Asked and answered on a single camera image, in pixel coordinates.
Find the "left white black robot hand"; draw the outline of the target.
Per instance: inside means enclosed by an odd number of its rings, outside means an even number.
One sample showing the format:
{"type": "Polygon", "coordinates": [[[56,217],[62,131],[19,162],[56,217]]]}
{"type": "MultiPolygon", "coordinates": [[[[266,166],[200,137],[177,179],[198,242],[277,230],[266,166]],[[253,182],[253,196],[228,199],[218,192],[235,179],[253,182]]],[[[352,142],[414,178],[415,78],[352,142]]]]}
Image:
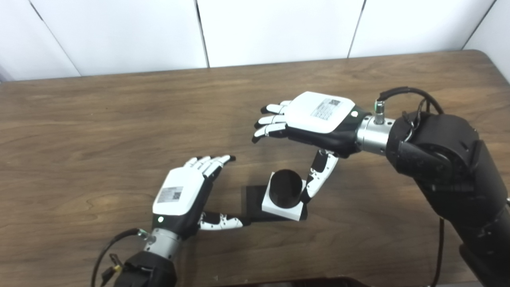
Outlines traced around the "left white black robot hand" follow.
{"type": "Polygon", "coordinates": [[[213,183],[233,155],[189,159],[169,171],[152,205],[152,229],[176,234],[181,240],[199,230],[228,230],[249,226],[245,217],[205,211],[213,183]]]}

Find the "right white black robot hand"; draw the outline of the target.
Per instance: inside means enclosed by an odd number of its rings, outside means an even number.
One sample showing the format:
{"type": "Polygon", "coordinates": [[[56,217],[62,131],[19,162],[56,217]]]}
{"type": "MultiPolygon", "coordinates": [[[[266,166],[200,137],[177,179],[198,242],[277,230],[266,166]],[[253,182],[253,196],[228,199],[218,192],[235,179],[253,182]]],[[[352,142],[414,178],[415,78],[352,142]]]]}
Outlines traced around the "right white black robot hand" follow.
{"type": "Polygon", "coordinates": [[[253,143],[261,138],[288,138],[318,147],[300,195],[304,204],[324,185],[339,158],[346,159],[361,151],[357,131],[370,116],[348,98],[309,91],[293,100],[264,106],[261,113],[263,117],[254,125],[253,143]]]}

